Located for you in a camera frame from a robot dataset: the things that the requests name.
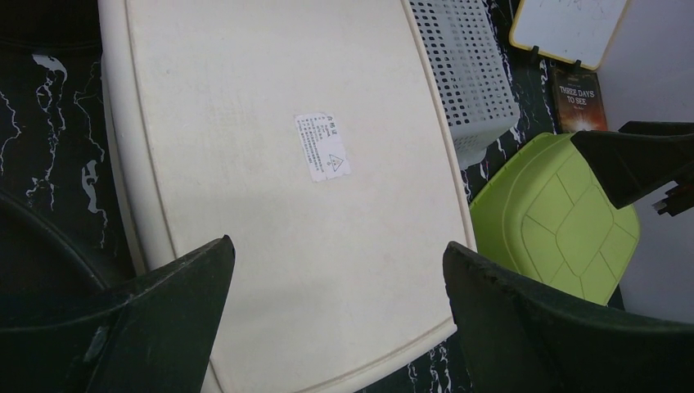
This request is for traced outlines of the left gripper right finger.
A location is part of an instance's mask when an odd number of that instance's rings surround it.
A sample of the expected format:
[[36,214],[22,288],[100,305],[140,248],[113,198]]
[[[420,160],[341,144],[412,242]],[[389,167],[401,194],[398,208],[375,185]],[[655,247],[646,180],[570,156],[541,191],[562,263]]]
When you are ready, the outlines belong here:
[[690,392],[693,327],[630,314],[450,242],[443,273],[477,392]]

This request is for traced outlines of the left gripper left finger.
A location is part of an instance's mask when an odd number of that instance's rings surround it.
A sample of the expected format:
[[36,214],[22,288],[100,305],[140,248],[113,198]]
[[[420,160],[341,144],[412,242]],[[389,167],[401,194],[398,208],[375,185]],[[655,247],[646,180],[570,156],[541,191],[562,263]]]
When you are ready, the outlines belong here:
[[82,299],[3,296],[2,391],[201,391],[235,257],[225,236]]

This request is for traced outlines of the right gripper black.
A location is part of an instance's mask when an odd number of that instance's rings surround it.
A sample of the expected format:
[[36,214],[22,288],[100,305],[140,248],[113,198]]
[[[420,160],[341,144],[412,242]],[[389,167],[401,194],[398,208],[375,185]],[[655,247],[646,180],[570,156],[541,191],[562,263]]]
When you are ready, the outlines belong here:
[[672,181],[652,208],[674,217],[693,207],[692,122],[629,121],[616,132],[579,131],[570,140],[615,208]]

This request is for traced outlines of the green perforated plastic basket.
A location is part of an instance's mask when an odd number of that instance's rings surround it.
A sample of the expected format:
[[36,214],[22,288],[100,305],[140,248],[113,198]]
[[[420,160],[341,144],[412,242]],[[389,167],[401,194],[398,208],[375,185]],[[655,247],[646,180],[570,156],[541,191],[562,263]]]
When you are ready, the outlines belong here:
[[541,133],[470,204],[479,254],[607,305],[636,251],[632,206],[615,208],[568,134]]

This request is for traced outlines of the white perforated basket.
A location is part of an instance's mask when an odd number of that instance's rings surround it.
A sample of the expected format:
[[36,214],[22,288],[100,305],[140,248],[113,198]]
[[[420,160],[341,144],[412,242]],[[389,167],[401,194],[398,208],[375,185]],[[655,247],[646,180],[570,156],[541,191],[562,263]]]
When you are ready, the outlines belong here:
[[514,128],[511,90],[487,2],[417,0],[409,6],[435,77],[460,169],[480,163]]

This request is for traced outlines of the cream perforated plastic basket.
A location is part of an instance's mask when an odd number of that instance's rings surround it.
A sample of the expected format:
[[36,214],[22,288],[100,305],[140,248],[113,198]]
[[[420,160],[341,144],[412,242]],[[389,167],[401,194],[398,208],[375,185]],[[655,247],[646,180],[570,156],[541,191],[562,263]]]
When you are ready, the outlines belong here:
[[355,392],[455,333],[475,239],[407,2],[97,6],[137,270],[236,249],[203,391]]

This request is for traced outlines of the dark book three days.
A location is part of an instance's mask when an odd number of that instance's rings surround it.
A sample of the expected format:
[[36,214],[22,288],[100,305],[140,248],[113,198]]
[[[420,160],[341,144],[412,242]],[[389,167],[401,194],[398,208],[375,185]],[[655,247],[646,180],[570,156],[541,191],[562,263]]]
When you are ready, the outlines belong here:
[[609,130],[596,73],[552,67],[551,85],[555,114],[563,133]]

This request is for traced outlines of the small whiteboard with writing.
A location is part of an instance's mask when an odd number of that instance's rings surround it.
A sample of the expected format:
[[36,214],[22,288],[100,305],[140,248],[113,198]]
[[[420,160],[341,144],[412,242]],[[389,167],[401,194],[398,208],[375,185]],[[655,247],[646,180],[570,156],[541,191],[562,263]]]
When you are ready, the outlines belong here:
[[516,48],[597,70],[627,0],[524,0],[508,35]]

